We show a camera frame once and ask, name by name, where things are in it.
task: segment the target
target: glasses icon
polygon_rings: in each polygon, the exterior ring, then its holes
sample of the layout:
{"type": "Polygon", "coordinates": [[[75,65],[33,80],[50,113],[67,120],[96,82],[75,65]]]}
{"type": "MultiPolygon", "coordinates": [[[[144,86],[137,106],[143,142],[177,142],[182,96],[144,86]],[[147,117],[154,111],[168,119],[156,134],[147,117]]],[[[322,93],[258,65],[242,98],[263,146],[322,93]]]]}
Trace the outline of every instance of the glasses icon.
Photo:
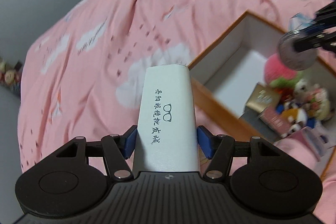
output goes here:
{"type": "Polygon", "coordinates": [[[165,105],[163,111],[167,112],[163,115],[163,120],[166,122],[171,122],[171,104],[165,105]]]}

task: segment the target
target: gold package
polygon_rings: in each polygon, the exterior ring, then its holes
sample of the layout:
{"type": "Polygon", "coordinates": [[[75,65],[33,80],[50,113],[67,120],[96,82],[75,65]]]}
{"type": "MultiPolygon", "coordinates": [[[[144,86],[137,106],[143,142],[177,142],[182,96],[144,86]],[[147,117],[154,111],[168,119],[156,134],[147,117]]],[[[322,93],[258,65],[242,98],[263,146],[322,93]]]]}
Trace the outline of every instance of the gold package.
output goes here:
{"type": "Polygon", "coordinates": [[[272,106],[277,107],[280,102],[281,95],[267,86],[260,83],[256,85],[250,98],[246,102],[246,106],[261,113],[265,108],[272,106]]]}

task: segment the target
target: pink plush ball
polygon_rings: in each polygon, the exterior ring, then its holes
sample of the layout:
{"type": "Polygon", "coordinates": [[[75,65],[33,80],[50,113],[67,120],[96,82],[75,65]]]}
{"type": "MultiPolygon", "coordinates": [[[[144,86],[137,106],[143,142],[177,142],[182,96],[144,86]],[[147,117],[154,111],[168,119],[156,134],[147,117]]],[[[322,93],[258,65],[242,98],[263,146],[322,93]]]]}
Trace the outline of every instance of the pink plush ball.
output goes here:
{"type": "Polygon", "coordinates": [[[273,54],[265,63],[264,77],[266,84],[270,85],[272,81],[280,77],[286,80],[292,80],[297,76],[297,71],[287,68],[279,59],[278,54],[273,54]]]}

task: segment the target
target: stuffed toy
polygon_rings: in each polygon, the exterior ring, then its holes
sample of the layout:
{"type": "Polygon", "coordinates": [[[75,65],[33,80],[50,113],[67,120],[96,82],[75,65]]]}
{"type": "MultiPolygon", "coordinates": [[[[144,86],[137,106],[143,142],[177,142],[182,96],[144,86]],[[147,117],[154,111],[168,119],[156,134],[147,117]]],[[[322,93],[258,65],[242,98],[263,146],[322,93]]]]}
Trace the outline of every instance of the stuffed toy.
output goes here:
{"type": "Polygon", "coordinates": [[[320,121],[326,121],[332,117],[328,92],[319,85],[315,85],[313,89],[305,93],[302,107],[310,118],[315,117],[320,121]]]}
{"type": "Polygon", "coordinates": [[[11,92],[13,92],[16,95],[21,94],[21,82],[14,82],[9,89],[11,90],[11,92]]]}
{"type": "Polygon", "coordinates": [[[302,108],[291,108],[289,110],[284,110],[281,113],[281,117],[285,118],[292,124],[289,129],[288,134],[292,134],[307,125],[307,114],[302,108]]]}
{"type": "Polygon", "coordinates": [[[5,74],[6,72],[6,62],[5,61],[0,62],[0,72],[3,74],[5,74]]]}
{"type": "Polygon", "coordinates": [[[276,89],[274,89],[274,91],[281,94],[281,98],[280,98],[280,103],[281,104],[283,104],[287,100],[294,99],[294,96],[293,96],[294,90],[293,89],[290,89],[290,88],[277,89],[276,88],[276,89]]]}
{"type": "Polygon", "coordinates": [[[7,86],[12,85],[15,82],[15,70],[10,69],[5,73],[5,83],[7,86]]]}
{"type": "Polygon", "coordinates": [[[5,74],[0,71],[0,85],[5,84],[5,74]]]}
{"type": "Polygon", "coordinates": [[[287,68],[282,64],[278,55],[273,54],[265,63],[264,78],[266,84],[272,88],[294,89],[302,79],[302,72],[287,68]]]}
{"type": "Polygon", "coordinates": [[[296,103],[296,101],[293,97],[288,98],[283,103],[283,110],[289,110],[289,109],[292,109],[292,108],[298,108],[298,104],[296,103]]]}
{"type": "Polygon", "coordinates": [[[294,98],[299,104],[303,104],[305,102],[305,99],[309,93],[309,91],[312,89],[312,86],[309,84],[309,82],[306,79],[301,79],[294,88],[294,98]]]}

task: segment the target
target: white cloud print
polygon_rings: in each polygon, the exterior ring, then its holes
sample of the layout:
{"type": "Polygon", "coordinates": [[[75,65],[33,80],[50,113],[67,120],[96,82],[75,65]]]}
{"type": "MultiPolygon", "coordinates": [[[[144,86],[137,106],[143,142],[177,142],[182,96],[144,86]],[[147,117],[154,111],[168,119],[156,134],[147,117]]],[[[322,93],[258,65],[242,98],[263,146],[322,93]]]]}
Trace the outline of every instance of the white cloud print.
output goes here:
{"type": "Polygon", "coordinates": [[[50,37],[46,37],[46,38],[44,38],[41,42],[40,42],[40,44],[38,44],[38,46],[35,48],[35,52],[37,52],[44,44],[46,44],[46,42],[48,42],[49,41],[49,38],[50,37]]]}
{"type": "Polygon", "coordinates": [[[115,95],[118,102],[126,108],[140,106],[147,68],[172,64],[188,65],[192,60],[190,49],[183,43],[165,51],[158,49],[153,55],[140,59],[129,68],[127,81],[117,87],[115,95]]]}
{"type": "Polygon", "coordinates": [[[86,32],[82,35],[79,41],[76,43],[76,49],[78,50],[78,55],[83,51],[88,52],[93,49],[105,30],[106,30],[106,21],[97,25],[94,29],[86,32]]]}
{"type": "Polygon", "coordinates": [[[67,47],[68,47],[68,42],[69,42],[70,35],[65,35],[61,38],[60,42],[58,43],[56,49],[52,52],[52,54],[48,57],[45,65],[41,69],[42,74],[46,74],[49,67],[52,65],[52,63],[56,60],[58,55],[62,52],[64,52],[67,47]]]}

